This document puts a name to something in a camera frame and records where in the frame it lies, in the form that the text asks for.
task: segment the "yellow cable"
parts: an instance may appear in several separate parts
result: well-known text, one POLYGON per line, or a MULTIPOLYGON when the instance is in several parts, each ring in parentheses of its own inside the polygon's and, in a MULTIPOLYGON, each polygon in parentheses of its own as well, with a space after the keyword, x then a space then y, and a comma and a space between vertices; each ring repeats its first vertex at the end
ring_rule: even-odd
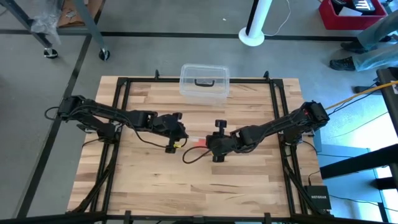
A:
POLYGON ((338 106, 340 104, 343 104, 345 102, 348 102, 348 101, 352 100, 353 98, 356 98, 357 96, 360 96, 360 95, 363 95, 363 94, 367 94, 367 93, 370 93, 370 92, 375 91, 375 90, 380 90, 381 88, 385 88, 385 87, 392 86, 392 85, 395 85, 395 84, 398 84, 398 81, 390 82, 390 83, 387 83, 387 84, 383 84, 383 85, 379 85, 379 86, 370 88, 370 89, 365 90, 365 91, 363 91, 361 93, 357 93, 357 94, 353 95, 352 97, 347 98, 347 99, 345 99, 345 100, 343 100, 341 102, 338 102, 338 103, 336 103, 334 105, 331 105, 331 106, 327 107, 326 110, 328 110, 330 108, 334 108, 334 107, 336 107, 336 106, 338 106))

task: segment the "plastic bag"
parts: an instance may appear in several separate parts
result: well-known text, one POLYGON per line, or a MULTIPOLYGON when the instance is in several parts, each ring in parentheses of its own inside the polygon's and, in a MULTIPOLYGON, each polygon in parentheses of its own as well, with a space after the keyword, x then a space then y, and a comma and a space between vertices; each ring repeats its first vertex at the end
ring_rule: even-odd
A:
POLYGON ((62 13, 63 0, 42 0, 40 1, 42 12, 33 17, 33 24, 30 30, 36 33, 52 35, 58 44, 61 44, 57 33, 58 20, 62 13))

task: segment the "container handle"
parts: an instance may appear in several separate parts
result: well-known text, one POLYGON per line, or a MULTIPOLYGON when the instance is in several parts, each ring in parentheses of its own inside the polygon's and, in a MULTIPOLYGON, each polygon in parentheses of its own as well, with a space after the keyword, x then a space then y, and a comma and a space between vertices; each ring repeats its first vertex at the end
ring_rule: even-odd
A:
POLYGON ((198 83, 198 80, 195 79, 195 85, 201 86, 201 87, 212 87, 216 83, 216 80, 211 81, 211 84, 203 84, 203 83, 198 83))

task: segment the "light blue clothing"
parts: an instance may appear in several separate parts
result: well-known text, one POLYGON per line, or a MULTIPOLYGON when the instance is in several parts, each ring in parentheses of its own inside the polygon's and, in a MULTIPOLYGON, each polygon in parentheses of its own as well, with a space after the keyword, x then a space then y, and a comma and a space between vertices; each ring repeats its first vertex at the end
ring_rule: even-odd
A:
MULTIPOLYGON (((386 35, 398 30, 398 11, 394 11, 358 35, 358 40, 366 49, 375 46, 386 35)), ((372 50, 353 56, 357 71, 380 65, 398 62, 398 44, 372 50)))

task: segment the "clear plastic container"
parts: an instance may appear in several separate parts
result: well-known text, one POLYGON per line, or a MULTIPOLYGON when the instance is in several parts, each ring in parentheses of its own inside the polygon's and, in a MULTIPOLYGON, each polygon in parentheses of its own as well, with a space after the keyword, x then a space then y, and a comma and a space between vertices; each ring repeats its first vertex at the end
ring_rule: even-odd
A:
POLYGON ((181 69, 180 93, 188 103, 220 105, 229 95, 228 67, 185 64, 181 69))

